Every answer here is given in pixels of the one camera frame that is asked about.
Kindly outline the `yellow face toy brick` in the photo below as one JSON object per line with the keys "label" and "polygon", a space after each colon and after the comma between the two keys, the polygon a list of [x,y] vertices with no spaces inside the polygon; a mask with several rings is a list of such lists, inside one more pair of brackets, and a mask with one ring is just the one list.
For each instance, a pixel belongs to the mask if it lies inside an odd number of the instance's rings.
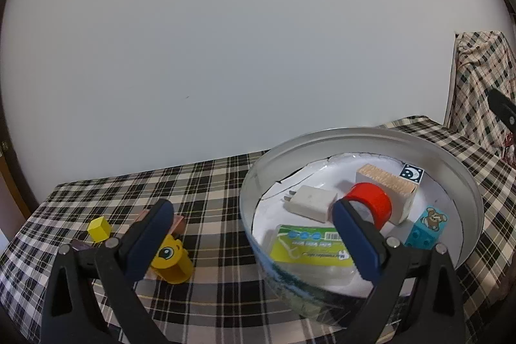
{"label": "yellow face toy brick", "polygon": [[193,262],[180,239],[167,235],[160,245],[150,267],[161,280],[181,284],[193,275]]}

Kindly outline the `red tape roll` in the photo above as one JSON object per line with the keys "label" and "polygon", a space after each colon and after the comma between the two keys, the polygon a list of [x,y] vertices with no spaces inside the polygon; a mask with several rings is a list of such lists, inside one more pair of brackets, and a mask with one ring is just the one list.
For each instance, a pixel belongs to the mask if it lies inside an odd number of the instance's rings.
{"label": "red tape roll", "polygon": [[392,215],[392,204],[387,193],[370,182],[359,182],[352,186],[344,199],[376,229],[381,230]]}

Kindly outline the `pink brown case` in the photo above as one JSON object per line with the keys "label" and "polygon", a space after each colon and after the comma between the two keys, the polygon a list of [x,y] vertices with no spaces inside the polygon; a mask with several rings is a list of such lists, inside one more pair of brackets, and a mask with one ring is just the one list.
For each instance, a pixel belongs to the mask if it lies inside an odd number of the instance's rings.
{"label": "pink brown case", "polygon": [[[150,210],[143,210],[138,217],[135,219],[136,222],[140,222],[144,219],[144,217],[147,216],[147,214],[150,212]],[[172,222],[172,226],[169,229],[168,233],[172,235],[173,237],[177,235],[183,235],[185,231],[186,221],[183,216],[175,214]]]}

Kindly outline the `cyan bear toy brick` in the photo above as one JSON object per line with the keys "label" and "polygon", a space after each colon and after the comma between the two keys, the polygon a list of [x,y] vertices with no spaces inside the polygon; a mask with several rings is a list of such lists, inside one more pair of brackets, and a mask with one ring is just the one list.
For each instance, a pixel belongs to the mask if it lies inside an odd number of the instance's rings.
{"label": "cyan bear toy brick", "polygon": [[449,217],[435,207],[426,207],[413,224],[405,240],[405,246],[421,250],[431,250],[442,235]]}

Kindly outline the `round metal tin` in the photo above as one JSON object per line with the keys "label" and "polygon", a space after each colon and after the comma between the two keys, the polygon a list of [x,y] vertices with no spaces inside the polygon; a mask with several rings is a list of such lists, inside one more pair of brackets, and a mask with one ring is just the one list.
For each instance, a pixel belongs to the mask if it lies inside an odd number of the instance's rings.
{"label": "round metal tin", "polygon": [[440,235],[455,267],[474,251],[484,227],[478,184],[457,157],[429,137],[400,127],[355,127],[309,133],[271,149],[249,170],[240,192],[240,212],[247,239],[275,294],[295,312],[333,327],[347,327],[372,291],[354,265],[340,272],[328,268],[278,265],[269,253],[281,224],[317,227],[319,223],[284,208],[285,196],[303,185],[344,196],[357,171],[370,163],[394,175],[405,165],[424,171],[406,221],[386,223],[381,234],[406,241],[428,207],[448,222]]}

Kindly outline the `small yellow cube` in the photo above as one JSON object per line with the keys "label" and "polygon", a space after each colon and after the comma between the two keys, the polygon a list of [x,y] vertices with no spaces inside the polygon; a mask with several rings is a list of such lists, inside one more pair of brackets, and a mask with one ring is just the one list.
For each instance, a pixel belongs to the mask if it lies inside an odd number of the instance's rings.
{"label": "small yellow cube", "polygon": [[109,239],[111,230],[111,225],[105,217],[97,217],[87,226],[87,232],[94,243],[100,243]]}

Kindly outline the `white moon toy brick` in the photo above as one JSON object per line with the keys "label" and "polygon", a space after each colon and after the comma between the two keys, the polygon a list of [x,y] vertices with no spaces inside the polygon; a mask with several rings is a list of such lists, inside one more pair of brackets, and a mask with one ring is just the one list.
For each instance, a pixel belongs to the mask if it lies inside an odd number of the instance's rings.
{"label": "white moon toy brick", "polygon": [[424,176],[424,169],[405,163],[399,173],[399,177],[415,184],[420,184]]}

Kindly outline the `green white floss packet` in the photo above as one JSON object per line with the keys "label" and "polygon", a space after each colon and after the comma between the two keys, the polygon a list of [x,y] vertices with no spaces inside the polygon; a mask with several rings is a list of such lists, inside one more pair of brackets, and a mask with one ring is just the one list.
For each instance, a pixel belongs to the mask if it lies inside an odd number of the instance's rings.
{"label": "green white floss packet", "polygon": [[330,227],[281,224],[277,227],[269,256],[275,262],[287,265],[353,266],[339,232]]}

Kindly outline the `black white plaid tablecloth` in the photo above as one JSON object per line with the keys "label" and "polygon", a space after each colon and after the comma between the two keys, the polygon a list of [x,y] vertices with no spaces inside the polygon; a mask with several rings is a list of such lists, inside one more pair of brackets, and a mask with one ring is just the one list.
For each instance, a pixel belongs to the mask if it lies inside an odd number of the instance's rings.
{"label": "black white plaid tablecloth", "polygon": [[[433,142],[474,176],[484,201],[484,229],[459,269],[466,339],[478,340],[494,313],[494,292],[515,251],[515,171],[476,142],[426,116],[390,127]],[[147,206],[170,200],[186,219],[184,245],[196,269],[172,286],[148,279],[136,292],[174,343],[336,343],[336,328],[303,318],[264,282],[241,226],[239,192],[257,153],[58,185],[1,255],[1,306],[11,328],[4,343],[40,339],[44,291],[58,248],[85,239],[103,216],[123,233]]]}

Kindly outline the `white rectangular paper box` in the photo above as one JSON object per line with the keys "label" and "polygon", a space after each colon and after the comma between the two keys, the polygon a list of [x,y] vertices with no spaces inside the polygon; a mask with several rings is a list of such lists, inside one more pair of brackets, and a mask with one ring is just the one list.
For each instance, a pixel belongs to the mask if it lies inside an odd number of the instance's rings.
{"label": "white rectangular paper box", "polygon": [[417,183],[399,175],[393,175],[372,164],[366,164],[357,170],[355,182],[372,183],[388,195],[392,204],[390,223],[400,225],[408,218],[418,190]]}

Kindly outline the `white power adapter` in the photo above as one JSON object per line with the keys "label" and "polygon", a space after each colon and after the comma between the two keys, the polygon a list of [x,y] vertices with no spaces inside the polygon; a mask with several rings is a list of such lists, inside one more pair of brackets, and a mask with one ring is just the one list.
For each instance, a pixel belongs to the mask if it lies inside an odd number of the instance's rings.
{"label": "white power adapter", "polygon": [[290,213],[327,223],[332,205],[337,201],[337,193],[303,185],[298,190],[290,190],[283,200],[283,207]]}

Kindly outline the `plaid covered furniture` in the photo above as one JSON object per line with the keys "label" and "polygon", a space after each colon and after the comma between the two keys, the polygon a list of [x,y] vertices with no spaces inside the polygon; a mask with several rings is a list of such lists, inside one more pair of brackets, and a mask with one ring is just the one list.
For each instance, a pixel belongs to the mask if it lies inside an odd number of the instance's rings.
{"label": "plaid covered furniture", "polygon": [[515,57],[501,31],[455,35],[445,127],[515,165],[515,135],[490,110],[496,88],[515,99]]}

